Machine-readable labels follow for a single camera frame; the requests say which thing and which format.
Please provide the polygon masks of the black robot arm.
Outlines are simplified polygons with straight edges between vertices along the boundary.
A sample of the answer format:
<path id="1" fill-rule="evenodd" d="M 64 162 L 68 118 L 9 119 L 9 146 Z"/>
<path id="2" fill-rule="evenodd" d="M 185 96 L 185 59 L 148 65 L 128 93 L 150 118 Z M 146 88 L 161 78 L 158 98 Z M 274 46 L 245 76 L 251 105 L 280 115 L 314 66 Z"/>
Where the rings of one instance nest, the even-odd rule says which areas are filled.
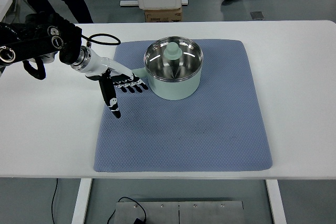
<path id="1" fill-rule="evenodd" d="M 59 52 L 71 65 L 80 55 L 82 29 L 59 14 L 30 14 L 24 23 L 1 22 L 1 66 Z"/>

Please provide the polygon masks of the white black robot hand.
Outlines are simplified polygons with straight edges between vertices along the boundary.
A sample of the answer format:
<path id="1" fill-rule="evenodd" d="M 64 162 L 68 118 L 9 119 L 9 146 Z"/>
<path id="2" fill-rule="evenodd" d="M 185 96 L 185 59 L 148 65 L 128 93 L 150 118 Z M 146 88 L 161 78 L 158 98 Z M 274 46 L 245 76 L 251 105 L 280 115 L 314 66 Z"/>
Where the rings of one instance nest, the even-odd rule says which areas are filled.
<path id="1" fill-rule="evenodd" d="M 106 106 L 116 118 L 121 117 L 115 88 L 122 92 L 143 92 L 148 86 L 131 69 L 109 59 L 98 56 L 91 48 L 81 46 L 78 59 L 71 67 L 93 81 L 98 81 Z"/>

